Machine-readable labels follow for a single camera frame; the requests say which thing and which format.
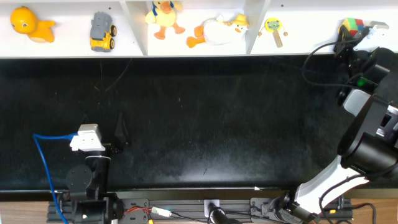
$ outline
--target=toy truck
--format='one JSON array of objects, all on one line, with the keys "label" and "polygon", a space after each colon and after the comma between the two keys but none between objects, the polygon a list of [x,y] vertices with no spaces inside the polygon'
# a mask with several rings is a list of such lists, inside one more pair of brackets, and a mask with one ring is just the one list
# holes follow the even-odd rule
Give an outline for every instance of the toy truck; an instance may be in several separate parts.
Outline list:
[{"label": "toy truck", "polygon": [[116,26],[112,23],[112,18],[105,12],[96,12],[91,21],[90,44],[91,49],[96,52],[110,52],[114,48],[116,36]]}]

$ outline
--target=stuffed duck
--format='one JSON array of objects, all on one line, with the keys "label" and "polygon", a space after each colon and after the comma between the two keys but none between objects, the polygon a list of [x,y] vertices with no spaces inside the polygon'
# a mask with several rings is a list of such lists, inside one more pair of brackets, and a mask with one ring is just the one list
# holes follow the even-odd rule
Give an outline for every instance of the stuffed duck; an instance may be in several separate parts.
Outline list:
[{"label": "stuffed duck", "polygon": [[243,14],[239,14],[232,22],[225,22],[223,16],[218,16],[217,19],[208,19],[203,26],[196,27],[196,38],[188,37],[187,45],[194,48],[201,43],[210,45],[228,44],[242,38],[248,27],[249,23]]},{"label": "stuffed duck", "polygon": [[145,21],[148,24],[157,23],[160,25],[160,31],[155,33],[155,37],[159,40],[164,40],[166,38],[165,32],[166,28],[174,27],[176,34],[182,34],[185,32],[183,27],[178,26],[177,21],[177,13],[175,9],[178,11],[182,10],[182,5],[180,2],[172,2],[172,1],[153,1],[152,11],[149,12]]},{"label": "stuffed duck", "polygon": [[11,14],[10,22],[16,32],[27,34],[34,42],[54,42],[51,27],[55,26],[55,22],[39,20],[27,7],[15,9]]}]

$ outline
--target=red block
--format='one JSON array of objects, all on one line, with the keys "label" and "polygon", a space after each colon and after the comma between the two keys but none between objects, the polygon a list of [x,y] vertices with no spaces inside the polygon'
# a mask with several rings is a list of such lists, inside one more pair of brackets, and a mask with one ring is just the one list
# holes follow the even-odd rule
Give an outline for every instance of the red block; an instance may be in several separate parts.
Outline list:
[{"label": "red block", "polygon": [[362,19],[355,19],[355,23],[357,26],[363,26],[363,20]]},{"label": "red block", "polygon": [[358,32],[358,30],[350,30],[349,33],[351,34],[351,36],[355,36],[355,34]]}]

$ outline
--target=green light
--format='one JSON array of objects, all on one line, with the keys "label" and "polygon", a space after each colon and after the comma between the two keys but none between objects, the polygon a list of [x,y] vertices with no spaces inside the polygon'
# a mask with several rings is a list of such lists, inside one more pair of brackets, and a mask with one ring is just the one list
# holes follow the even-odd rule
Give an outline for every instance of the green light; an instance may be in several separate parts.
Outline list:
[{"label": "green light", "polygon": [[363,79],[360,79],[360,80],[358,81],[358,83],[357,83],[357,85],[358,85],[359,87],[362,87],[362,86],[364,86],[365,84],[366,84],[366,81],[363,80]]}]

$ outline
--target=black table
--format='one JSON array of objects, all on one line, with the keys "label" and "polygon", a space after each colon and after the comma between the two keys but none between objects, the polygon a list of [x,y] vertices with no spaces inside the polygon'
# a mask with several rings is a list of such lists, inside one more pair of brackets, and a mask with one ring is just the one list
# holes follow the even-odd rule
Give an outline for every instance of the black table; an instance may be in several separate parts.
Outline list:
[{"label": "black table", "polygon": [[[128,58],[103,59],[102,75],[97,59],[2,60],[0,190],[49,189],[32,133],[74,133],[86,116],[108,138],[120,112],[132,146],[113,156],[109,190],[298,186],[336,157],[353,120],[336,104],[336,88],[304,82],[303,60],[133,59],[109,92]],[[311,64],[312,80],[345,78],[330,55]],[[66,141],[40,143],[55,188],[66,189],[68,170],[84,155]],[[396,188],[398,179],[365,187]]]}]

